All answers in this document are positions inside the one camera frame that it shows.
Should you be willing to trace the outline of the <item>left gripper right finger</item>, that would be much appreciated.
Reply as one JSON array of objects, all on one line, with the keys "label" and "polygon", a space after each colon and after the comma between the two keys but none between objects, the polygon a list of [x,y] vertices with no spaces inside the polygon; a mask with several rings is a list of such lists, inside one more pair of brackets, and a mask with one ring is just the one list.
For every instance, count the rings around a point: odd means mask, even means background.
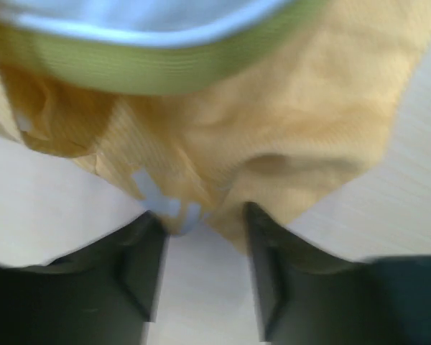
[{"label": "left gripper right finger", "polygon": [[431,255],[349,262],[244,205],[259,331],[270,344],[431,344]]}]

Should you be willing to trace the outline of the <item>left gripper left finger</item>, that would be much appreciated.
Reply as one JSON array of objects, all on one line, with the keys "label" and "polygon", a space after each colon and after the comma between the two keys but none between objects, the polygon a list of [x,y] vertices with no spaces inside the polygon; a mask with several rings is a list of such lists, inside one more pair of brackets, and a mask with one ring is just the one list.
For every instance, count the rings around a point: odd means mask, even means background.
[{"label": "left gripper left finger", "polygon": [[46,266],[0,267],[0,344],[140,344],[166,243],[146,212]]}]

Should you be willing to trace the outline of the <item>orange patterned pillowcase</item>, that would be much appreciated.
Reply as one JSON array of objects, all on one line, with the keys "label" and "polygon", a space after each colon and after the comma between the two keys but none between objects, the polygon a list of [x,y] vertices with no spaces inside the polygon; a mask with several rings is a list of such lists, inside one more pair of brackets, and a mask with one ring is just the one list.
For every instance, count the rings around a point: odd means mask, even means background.
[{"label": "orange patterned pillowcase", "polygon": [[290,1],[193,47],[32,28],[0,4],[0,135],[245,249],[241,209],[285,226],[382,157],[431,43],[431,1]]}]

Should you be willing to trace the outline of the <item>white pillow yellow edge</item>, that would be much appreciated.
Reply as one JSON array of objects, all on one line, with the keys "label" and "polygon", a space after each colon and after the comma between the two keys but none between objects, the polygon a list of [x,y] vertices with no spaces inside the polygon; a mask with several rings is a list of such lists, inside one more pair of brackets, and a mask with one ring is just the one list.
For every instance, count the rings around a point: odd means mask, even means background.
[{"label": "white pillow yellow edge", "polygon": [[0,1],[0,63],[82,88],[193,92],[280,46],[324,1]]}]

